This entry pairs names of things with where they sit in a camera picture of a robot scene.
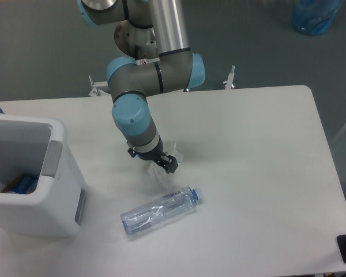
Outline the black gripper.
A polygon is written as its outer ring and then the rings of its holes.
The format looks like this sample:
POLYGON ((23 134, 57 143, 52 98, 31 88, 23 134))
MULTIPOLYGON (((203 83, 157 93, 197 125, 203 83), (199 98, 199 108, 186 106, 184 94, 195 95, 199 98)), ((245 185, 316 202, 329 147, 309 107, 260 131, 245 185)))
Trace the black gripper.
POLYGON ((127 152, 132 158, 138 157, 142 160, 154 161, 158 166, 163 168, 167 174, 174 173, 179 166, 174 156, 163 155, 163 142, 160 136, 155 137, 147 145, 130 145, 127 152))

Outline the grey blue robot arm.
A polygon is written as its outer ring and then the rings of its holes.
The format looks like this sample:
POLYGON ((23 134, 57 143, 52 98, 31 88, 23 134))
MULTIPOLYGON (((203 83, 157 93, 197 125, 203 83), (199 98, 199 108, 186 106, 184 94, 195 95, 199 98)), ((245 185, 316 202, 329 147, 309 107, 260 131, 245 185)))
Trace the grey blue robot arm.
POLYGON ((134 30, 153 31, 158 60, 139 65, 135 54, 115 58, 107 66, 107 85, 112 117, 130 156, 174 173, 178 161, 163 150, 147 98, 192 89, 205 81, 203 59, 191 52, 182 1, 78 1, 77 5, 91 26, 124 21, 134 30))

